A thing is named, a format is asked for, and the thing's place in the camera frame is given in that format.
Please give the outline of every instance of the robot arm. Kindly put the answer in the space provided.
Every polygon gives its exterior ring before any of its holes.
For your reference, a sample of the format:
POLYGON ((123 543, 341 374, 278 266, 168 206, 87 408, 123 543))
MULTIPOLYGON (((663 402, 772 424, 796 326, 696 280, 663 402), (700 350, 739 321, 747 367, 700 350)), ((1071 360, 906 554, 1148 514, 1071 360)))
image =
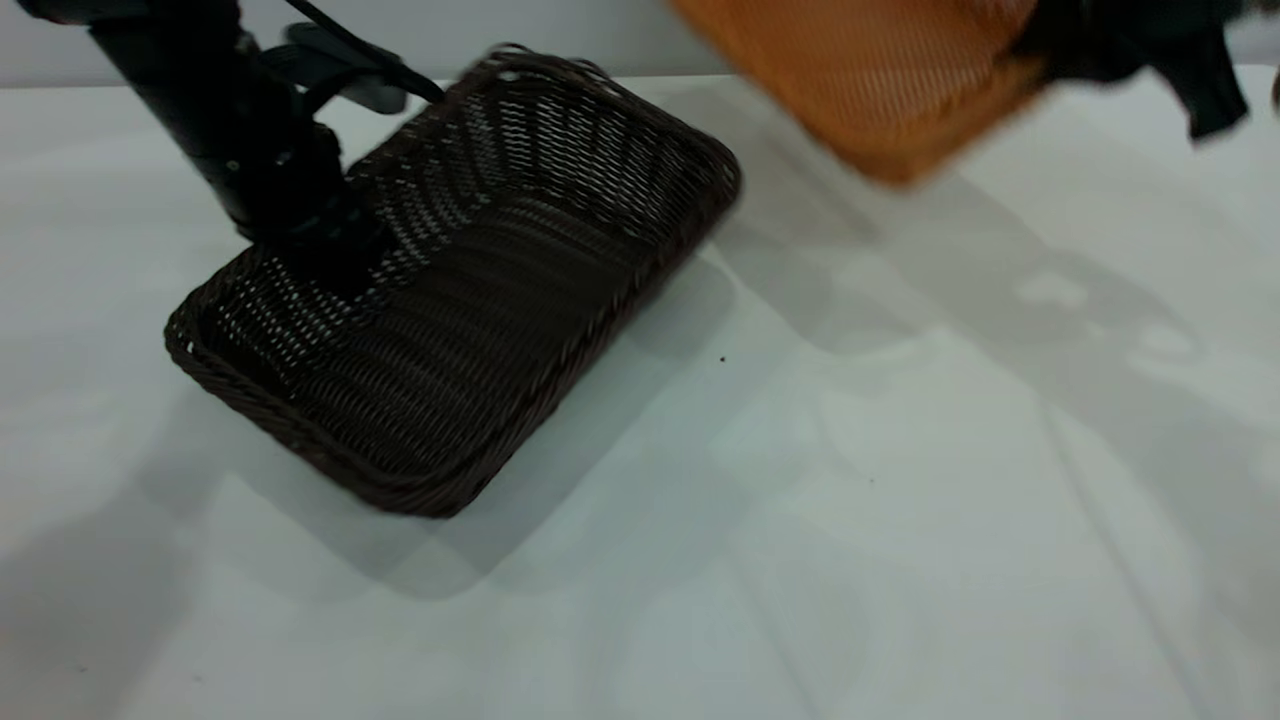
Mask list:
POLYGON ((380 255, 388 233, 347 186, 335 137, 266 69, 237 0, 19 3, 37 18, 88 27, 241 234, 334 282, 380 255))

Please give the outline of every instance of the white surface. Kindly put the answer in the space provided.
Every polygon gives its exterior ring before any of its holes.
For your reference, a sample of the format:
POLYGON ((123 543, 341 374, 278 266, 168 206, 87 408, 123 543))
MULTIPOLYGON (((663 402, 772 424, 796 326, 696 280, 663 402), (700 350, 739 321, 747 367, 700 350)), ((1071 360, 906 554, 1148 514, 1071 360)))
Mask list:
MULTIPOLYGON (((685 27, 667 0, 315 0, 361 37, 433 77, 454 77, 485 49, 521 42, 590 58, 614 73, 696 74, 723 63, 685 27)), ((244 27, 264 47, 303 18, 284 0, 241 0, 244 27)), ((1240 23, 1231 47, 1242 63, 1280 64, 1280 24, 1240 23)), ((0 0, 0 86, 116 85, 119 76, 82 31, 29 19, 0 0)))
POLYGON ((1280 717, 1265 109, 1194 154, 1155 82, 1062 95, 902 197, 635 86, 744 201, 447 523, 170 365, 242 245, 133 97, 0 94, 5 720, 1280 717))

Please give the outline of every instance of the woven basket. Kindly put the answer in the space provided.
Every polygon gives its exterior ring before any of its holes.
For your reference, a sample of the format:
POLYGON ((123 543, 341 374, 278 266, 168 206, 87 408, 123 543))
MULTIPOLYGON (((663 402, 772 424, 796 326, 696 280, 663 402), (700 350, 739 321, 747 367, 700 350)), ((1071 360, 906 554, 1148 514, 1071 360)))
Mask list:
POLYGON ((449 516, 732 205, 740 170, 596 67, 506 46, 349 181, 396 237, 366 293, 253 246, 178 307, 166 346, 369 503, 449 516))
POLYGON ((672 0, 690 24, 863 174, 914 183, 1034 99, 1012 59, 1036 0, 672 0))

